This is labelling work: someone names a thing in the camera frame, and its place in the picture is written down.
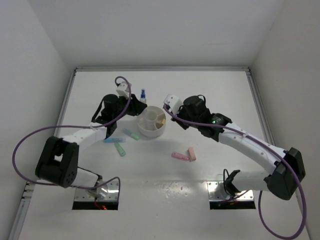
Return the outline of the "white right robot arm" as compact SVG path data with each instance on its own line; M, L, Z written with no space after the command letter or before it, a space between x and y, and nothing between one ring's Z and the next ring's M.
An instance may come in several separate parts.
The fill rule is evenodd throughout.
M306 175L299 150L268 144L247 133L229 117L210 112L203 95L193 95L184 101L168 95L164 106L174 115L171 120L184 130L196 128L204 137L239 151L263 168L255 172L233 170L223 181L224 192L229 196L235 197L246 190L269 191L287 201Z

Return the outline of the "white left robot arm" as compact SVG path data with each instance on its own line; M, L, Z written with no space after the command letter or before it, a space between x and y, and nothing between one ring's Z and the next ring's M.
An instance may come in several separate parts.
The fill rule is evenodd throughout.
M105 95L88 128L63 137L51 136L46 140L35 175L63 188L94 188L102 176L78 166L80 153L94 143L108 139L117 129L121 112L136 117L146 107L147 104L139 101L134 94L130 98L115 94Z

